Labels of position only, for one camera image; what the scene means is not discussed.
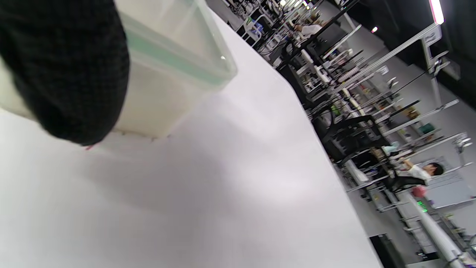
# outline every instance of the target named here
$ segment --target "plastic container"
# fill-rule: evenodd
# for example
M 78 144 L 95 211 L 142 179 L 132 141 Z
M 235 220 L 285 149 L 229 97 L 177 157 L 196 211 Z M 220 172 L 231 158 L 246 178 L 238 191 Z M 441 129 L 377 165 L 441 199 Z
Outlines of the plastic container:
M 160 138 L 236 66 L 204 0 L 116 0 L 128 38 L 131 74 L 116 124 L 123 132 Z M 32 118 L 0 62 L 0 104 Z

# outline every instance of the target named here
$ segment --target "white tabletop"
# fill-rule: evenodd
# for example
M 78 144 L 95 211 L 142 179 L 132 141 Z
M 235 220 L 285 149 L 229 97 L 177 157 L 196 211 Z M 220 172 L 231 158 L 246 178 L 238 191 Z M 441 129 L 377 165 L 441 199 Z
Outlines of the white tabletop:
M 167 139 L 85 151 L 0 111 L 3 267 L 380 267 L 292 88 L 216 18 L 239 73 Z

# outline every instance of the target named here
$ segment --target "ceiling light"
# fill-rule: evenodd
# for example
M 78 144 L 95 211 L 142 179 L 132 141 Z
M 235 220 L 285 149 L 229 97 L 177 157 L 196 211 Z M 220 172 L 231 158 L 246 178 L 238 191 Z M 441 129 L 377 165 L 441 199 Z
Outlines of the ceiling light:
M 430 0 L 431 13 L 433 14 L 433 20 L 437 24 L 442 24 L 445 22 L 443 17 L 443 11 L 441 10 L 441 5 L 439 0 Z

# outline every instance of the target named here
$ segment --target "man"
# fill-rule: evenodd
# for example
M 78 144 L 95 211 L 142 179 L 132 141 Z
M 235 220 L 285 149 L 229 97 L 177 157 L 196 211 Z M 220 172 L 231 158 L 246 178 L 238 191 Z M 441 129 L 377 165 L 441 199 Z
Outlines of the man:
M 419 167 L 410 162 L 410 160 L 403 160 L 402 162 L 407 166 L 407 170 L 400 172 L 400 175 L 411 176 L 424 180 L 426 183 L 432 179 L 432 176 L 439 176 L 444 173 L 444 168 L 438 163 L 429 163 L 424 167 Z
M 317 33 L 320 29 L 322 29 L 322 26 L 320 26 L 319 24 L 312 24 L 309 26 L 295 25 L 294 29 L 300 31 L 305 38 L 309 38 L 311 35 Z

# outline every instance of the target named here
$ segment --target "pink balloon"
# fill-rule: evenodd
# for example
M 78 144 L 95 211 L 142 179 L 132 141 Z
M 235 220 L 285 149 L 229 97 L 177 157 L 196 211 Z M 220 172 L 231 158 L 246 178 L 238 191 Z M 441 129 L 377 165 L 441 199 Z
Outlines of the pink balloon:
M 415 186 L 412 188 L 412 194 L 415 197 L 425 197 L 426 195 L 426 187 L 425 186 Z

